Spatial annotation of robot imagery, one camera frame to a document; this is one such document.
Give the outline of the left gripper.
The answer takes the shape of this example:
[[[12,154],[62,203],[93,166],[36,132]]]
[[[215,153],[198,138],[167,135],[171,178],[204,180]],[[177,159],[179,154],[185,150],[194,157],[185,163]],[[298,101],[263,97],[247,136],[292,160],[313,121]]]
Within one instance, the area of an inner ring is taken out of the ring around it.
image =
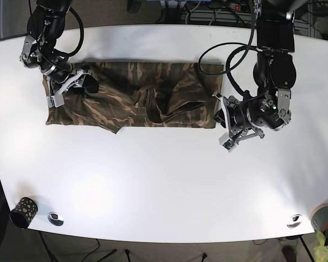
[[[221,102],[221,109],[215,114],[214,120],[227,130],[219,138],[221,146],[231,152],[243,140],[265,137],[262,129],[248,120],[246,102],[239,101],[234,96],[226,98],[220,93],[214,93],[214,97]]]

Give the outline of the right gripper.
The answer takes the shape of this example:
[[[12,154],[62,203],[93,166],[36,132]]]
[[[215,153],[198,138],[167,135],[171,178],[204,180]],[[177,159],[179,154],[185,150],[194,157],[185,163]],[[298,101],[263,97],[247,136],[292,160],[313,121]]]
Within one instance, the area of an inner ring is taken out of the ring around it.
[[[77,69],[72,72],[72,76],[66,77],[62,83],[58,83],[51,77],[47,77],[47,85],[49,89],[49,95],[47,96],[47,102],[49,108],[58,108],[65,104],[63,94],[70,88],[83,88],[85,91],[91,94],[99,92],[98,81],[91,76],[90,69]]]

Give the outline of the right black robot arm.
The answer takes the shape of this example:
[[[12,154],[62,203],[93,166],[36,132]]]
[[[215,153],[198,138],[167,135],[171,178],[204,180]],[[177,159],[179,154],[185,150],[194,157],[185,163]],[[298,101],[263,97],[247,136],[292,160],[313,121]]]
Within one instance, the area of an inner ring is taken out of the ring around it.
[[[97,93],[99,84],[88,67],[74,69],[69,58],[76,55],[84,41],[84,25],[72,8],[71,1],[36,1],[36,8],[30,11],[27,36],[20,55],[26,68],[39,68],[48,88],[47,101],[50,108],[58,108],[64,102],[63,94],[69,89],[76,93]],[[79,42],[71,52],[55,48],[57,39],[65,30],[66,14],[71,12],[79,25]]]

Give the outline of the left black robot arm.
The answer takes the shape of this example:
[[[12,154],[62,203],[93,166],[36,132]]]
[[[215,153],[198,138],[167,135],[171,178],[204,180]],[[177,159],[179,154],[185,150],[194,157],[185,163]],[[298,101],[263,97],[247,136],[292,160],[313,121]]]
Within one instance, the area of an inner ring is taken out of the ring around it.
[[[296,1],[250,1],[251,34],[257,45],[237,43],[228,56],[225,70],[235,91],[242,96],[224,97],[213,94],[223,107],[214,116],[217,123],[228,130],[220,139],[221,146],[233,150],[241,141],[256,136],[264,138],[262,128],[282,129],[291,121],[291,89],[296,82],[296,68],[292,54],[295,51],[294,16],[299,7]],[[231,72],[245,59],[249,51],[257,53],[253,78],[257,94],[240,88]]]

